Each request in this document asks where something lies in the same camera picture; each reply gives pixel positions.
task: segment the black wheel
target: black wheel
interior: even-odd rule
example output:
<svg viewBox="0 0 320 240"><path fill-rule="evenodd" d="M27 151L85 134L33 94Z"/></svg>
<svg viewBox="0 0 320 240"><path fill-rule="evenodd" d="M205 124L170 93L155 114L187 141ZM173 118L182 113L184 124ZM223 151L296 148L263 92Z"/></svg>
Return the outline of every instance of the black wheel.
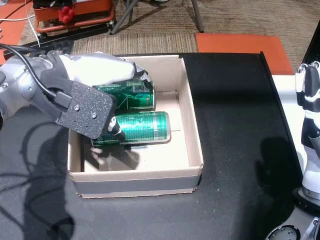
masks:
<svg viewBox="0 0 320 240"><path fill-rule="evenodd" d="M39 40L45 40L48 37L48 34L45 32L38 32L36 35L39 38Z"/></svg>

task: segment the red knob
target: red knob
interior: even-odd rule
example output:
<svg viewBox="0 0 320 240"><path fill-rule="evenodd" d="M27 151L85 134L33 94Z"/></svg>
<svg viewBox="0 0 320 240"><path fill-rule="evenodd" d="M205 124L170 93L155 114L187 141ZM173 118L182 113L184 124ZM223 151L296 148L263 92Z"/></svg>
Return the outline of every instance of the red knob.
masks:
<svg viewBox="0 0 320 240"><path fill-rule="evenodd" d="M75 11L71 7L64 6L62 9L59 10L59 21L64 24L67 24L72 20L74 15Z"/></svg>

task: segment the white box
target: white box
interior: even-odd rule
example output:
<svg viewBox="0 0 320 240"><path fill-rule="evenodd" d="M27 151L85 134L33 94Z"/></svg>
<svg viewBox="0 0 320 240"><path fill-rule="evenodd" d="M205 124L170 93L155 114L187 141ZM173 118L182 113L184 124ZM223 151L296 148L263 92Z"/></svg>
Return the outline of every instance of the white box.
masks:
<svg viewBox="0 0 320 240"><path fill-rule="evenodd" d="M67 169L83 198L191 193L199 183L203 156L184 60L178 55L125 57L153 81L156 111L169 115L171 140L125 150L101 151L69 131Z"/></svg>

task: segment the orange mat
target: orange mat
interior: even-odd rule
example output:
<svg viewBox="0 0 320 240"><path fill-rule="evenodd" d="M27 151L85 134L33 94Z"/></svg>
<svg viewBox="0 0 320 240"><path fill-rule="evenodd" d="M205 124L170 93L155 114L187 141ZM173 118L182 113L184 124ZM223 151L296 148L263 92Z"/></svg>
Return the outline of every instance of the orange mat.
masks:
<svg viewBox="0 0 320 240"><path fill-rule="evenodd" d="M14 10L16 10L18 7L23 5L25 3L25 0L9 0L9 2L4 5L0 6L0 19L4 19L6 16L8 16L10 13L12 13ZM28 11L32 7L32 2L29 2L27 4ZM23 6L18 11L16 11L14 14L12 14L9 19L23 19L26 17L26 8ZM11 44L11 45L17 45L20 38L22 31L24 30L25 24L27 20L23 21L3 21L0 23L0 29L2 29L2 32L0 32L0 36L3 35L3 37L0 39L0 43L2 44ZM0 50L0 64L3 64L5 62L3 50Z"/></svg>
<svg viewBox="0 0 320 240"><path fill-rule="evenodd" d="M264 53L273 75L293 75L285 49L277 36L197 33L199 53Z"/></svg>

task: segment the orange crate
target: orange crate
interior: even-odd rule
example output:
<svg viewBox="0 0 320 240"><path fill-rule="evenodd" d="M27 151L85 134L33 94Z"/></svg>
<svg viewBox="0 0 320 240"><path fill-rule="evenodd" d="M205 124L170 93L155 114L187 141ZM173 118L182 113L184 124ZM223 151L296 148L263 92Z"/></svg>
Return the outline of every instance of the orange crate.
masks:
<svg viewBox="0 0 320 240"><path fill-rule="evenodd" d="M97 12L109 12L109 16L104 18L99 18L99 19L70 22L68 24L55 25L50 27L43 27L43 28L39 27L40 22L58 19L59 9L60 8L57 6L34 8L33 10L35 14L35 30L38 33L48 33L48 32L60 31L60 30L65 30L70 28L107 23L115 18L115 9L113 7L112 0L88 0L88 1L76 2L73 5L74 16L97 13Z"/></svg>

